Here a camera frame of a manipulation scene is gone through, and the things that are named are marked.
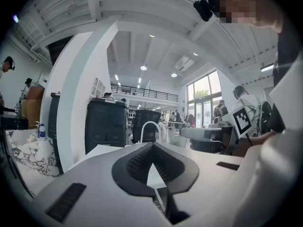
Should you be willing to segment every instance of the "large window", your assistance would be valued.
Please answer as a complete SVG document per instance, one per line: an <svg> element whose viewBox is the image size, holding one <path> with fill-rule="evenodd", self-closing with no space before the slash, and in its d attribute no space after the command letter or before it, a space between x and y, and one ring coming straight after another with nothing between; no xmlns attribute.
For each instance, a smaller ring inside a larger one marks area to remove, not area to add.
<svg viewBox="0 0 303 227"><path fill-rule="evenodd" d="M201 98L210 95L210 87L208 77L204 77L194 83L195 98Z"/></svg>
<svg viewBox="0 0 303 227"><path fill-rule="evenodd" d="M187 113L195 116L196 128L208 127L214 120L214 108L222 99L217 71L187 87Z"/></svg>

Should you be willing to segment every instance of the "sink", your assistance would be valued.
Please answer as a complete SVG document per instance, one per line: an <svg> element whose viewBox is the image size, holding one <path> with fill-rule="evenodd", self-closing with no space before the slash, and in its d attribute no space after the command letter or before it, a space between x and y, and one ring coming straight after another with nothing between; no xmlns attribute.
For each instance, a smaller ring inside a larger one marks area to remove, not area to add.
<svg viewBox="0 0 303 227"><path fill-rule="evenodd" d="M30 135L35 136L35 140L37 141L37 136L36 136L36 130L18 130L18 131L6 131L6 133L9 134L12 143L14 143L15 146L18 145L24 145L27 144L27 139L30 138Z"/></svg>

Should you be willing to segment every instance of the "white pillar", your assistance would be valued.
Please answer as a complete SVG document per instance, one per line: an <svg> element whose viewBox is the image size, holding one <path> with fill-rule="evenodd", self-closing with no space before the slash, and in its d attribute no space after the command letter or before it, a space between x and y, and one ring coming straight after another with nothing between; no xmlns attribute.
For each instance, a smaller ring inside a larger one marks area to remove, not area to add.
<svg viewBox="0 0 303 227"><path fill-rule="evenodd" d="M57 142L63 171L85 156L85 120L91 84L99 61L118 32L111 16L93 32L76 55L65 79L57 114Z"/></svg>
<svg viewBox="0 0 303 227"><path fill-rule="evenodd" d="M75 35L61 51L52 68L44 90L40 111L40 122L45 125L46 135L48 135L48 115L52 101L51 93L62 92L63 84L71 64L91 34L92 32L87 32Z"/></svg>

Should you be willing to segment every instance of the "ceiling light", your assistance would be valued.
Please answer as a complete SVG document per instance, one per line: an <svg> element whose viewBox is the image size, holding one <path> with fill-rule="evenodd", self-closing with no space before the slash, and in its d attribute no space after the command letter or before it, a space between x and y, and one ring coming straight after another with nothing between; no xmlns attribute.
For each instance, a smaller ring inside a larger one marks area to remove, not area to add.
<svg viewBox="0 0 303 227"><path fill-rule="evenodd" d="M273 69L274 65L271 64L271 65L268 65L268 66L265 66L265 67L262 67L261 68L261 72L264 72L264 71L267 71L267 70L270 70L270 69Z"/></svg>
<svg viewBox="0 0 303 227"><path fill-rule="evenodd" d="M14 15L13 19L15 20L16 23L19 22L19 19L18 19L17 15Z"/></svg>

